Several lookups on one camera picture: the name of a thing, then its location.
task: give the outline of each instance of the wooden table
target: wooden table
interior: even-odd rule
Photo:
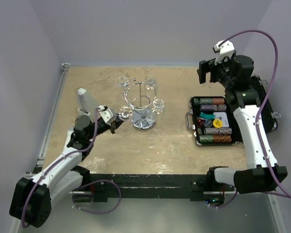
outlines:
[[[77,90],[89,91],[99,104],[119,107],[119,76],[143,81],[152,75],[158,81],[158,98],[165,101],[164,121],[148,132],[130,129],[123,135],[105,132],[81,166],[92,173],[205,174],[211,166],[246,168],[242,144],[198,147],[193,132],[186,129],[185,113],[191,96],[223,96],[219,83],[199,84],[195,67],[71,67],[65,81],[53,125],[44,167],[63,150],[66,131],[74,125]]]

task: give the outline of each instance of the blue object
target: blue object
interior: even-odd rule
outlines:
[[[214,120],[214,114],[205,114],[205,113],[200,113],[200,117],[208,120]]]

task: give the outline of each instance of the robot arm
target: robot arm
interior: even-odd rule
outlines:
[[[244,55],[236,55],[230,41],[221,46],[218,42],[213,50],[219,53],[216,59],[199,63],[199,82],[206,82],[206,73],[210,72],[210,82],[221,83],[225,88],[226,101],[241,131],[247,158],[247,170],[237,171],[228,167],[214,167],[209,171],[211,182],[226,183],[237,188],[239,193],[273,191],[277,185],[274,182],[258,137],[255,117],[260,108],[261,100],[257,91],[250,86],[253,72],[253,60]],[[261,116],[259,129],[267,149],[267,156],[278,180],[282,182],[287,176],[284,166],[279,166],[268,144]]]
[[[88,115],[79,116],[73,130],[67,132],[61,155],[31,179],[21,178],[17,182],[10,207],[11,216],[21,219],[25,208],[25,222],[40,227],[49,217],[52,207],[70,191],[82,185],[86,174],[80,173],[76,168],[92,149],[90,145],[94,128],[97,127],[97,135],[107,130],[115,133],[128,119],[122,114],[116,114],[107,106],[99,106],[98,111],[101,118],[97,120],[96,126]]]

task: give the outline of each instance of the gray floor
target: gray floor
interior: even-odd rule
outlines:
[[[106,210],[116,203],[93,203],[89,209]],[[215,210],[204,202],[163,199],[122,199],[107,215],[72,208],[67,196],[52,210],[41,228],[22,233],[276,233],[268,196],[238,195],[226,208]]]

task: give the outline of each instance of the round metal base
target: round metal base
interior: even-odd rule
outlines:
[[[148,131],[154,127],[156,122],[152,118],[151,109],[134,110],[132,126],[138,131]]]

